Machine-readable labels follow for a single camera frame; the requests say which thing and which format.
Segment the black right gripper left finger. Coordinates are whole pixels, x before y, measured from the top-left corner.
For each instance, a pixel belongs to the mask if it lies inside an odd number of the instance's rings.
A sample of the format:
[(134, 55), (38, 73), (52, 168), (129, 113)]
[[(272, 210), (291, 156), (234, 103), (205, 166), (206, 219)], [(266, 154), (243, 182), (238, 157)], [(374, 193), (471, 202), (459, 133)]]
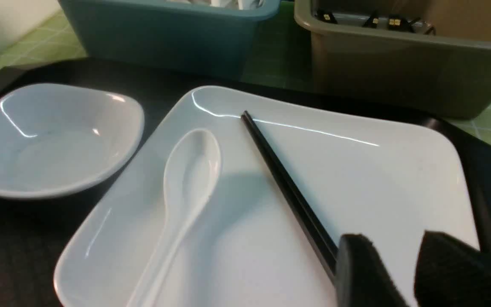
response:
[(344, 234), (335, 269), (339, 307), (406, 307), (377, 249), (361, 234)]

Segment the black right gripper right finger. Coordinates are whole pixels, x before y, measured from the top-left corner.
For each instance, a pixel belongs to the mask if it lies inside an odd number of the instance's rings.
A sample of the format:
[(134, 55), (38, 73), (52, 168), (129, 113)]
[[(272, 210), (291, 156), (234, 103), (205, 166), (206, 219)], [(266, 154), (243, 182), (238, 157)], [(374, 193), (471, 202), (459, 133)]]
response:
[(445, 232), (425, 231), (414, 296), (420, 307), (491, 307), (491, 256)]

